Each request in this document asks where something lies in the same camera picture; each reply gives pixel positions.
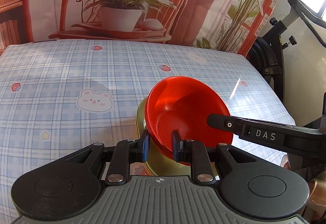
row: yellow-green bowl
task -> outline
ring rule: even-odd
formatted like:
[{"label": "yellow-green bowl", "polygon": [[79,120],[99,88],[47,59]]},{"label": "yellow-green bowl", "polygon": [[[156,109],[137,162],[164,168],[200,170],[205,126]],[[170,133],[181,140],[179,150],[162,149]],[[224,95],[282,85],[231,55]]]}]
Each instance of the yellow-green bowl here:
[{"label": "yellow-green bowl", "polygon": [[[136,117],[136,133],[137,138],[142,135],[146,128],[145,122],[145,104],[147,101],[147,97],[141,101],[137,109],[137,117]],[[213,172],[215,176],[217,175],[217,171],[215,169],[214,164],[212,165]],[[158,147],[154,143],[152,139],[150,139],[150,146],[148,152],[147,162],[145,162],[145,166],[147,170],[152,175],[160,175],[160,176],[170,176],[170,175],[190,175],[190,166],[180,164],[165,157],[162,153],[159,152]]]}]

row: stacked red bowl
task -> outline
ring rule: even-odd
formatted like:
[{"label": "stacked red bowl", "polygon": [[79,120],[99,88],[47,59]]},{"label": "stacked red bowl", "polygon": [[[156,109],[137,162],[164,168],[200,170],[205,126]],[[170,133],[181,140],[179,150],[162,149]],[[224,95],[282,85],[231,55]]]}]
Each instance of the stacked red bowl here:
[{"label": "stacked red bowl", "polygon": [[223,100],[213,89],[185,76],[158,82],[145,106],[146,125],[152,140],[170,159],[173,159],[173,130],[178,130],[182,139],[199,140],[206,147],[216,147],[220,142],[232,143],[233,133],[208,126],[207,117],[211,113],[230,116]]}]

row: plaid tablecloth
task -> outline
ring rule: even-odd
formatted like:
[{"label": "plaid tablecloth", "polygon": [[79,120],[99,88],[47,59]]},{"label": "plaid tablecloth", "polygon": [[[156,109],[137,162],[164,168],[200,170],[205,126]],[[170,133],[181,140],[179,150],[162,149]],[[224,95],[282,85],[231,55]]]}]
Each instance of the plaid tablecloth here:
[{"label": "plaid tablecloth", "polygon": [[[234,116],[294,124],[241,55],[100,40],[9,46],[0,57],[0,220],[18,216],[10,190],[20,175],[94,142],[135,138],[138,104],[173,75],[209,85]],[[276,164],[284,154],[237,136],[232,144]]]}]

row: gray gripper base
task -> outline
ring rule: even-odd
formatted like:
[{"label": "gray gripper base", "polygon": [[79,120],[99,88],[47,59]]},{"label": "gray gripper base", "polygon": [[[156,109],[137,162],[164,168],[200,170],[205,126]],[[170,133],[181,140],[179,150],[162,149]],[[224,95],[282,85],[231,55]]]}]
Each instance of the gray gripper base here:
[{"label": "gray gripper base", "polygon": [[[14,224],[42,224],[24,216]],[[210,187],[193,184],[188,176],[133,176],[129,183],[108,187],[85,212],[51,224],[266,224],[226,207]],[[295,215],[275,224],[303,224]]]}]

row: silver bolt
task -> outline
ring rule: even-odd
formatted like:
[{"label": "silver bolt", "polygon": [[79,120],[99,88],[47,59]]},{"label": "silver bolt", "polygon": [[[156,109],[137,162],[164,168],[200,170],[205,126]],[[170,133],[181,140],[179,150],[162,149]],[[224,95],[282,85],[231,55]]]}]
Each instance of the silver bolt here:
[{"label": "silver bolt", "polygon": [[123,180],[122,175],[109,175],[108,176],[108,181],[112,182],[112,183],[118,183],[118,182],[121,182],[122,180]]},{"label": "silver bolt", "polygon": [[213,176],[207,175],[207,174],[202,174],[197,177],[197,179],[201,182],[210,182],[214,179]]}]

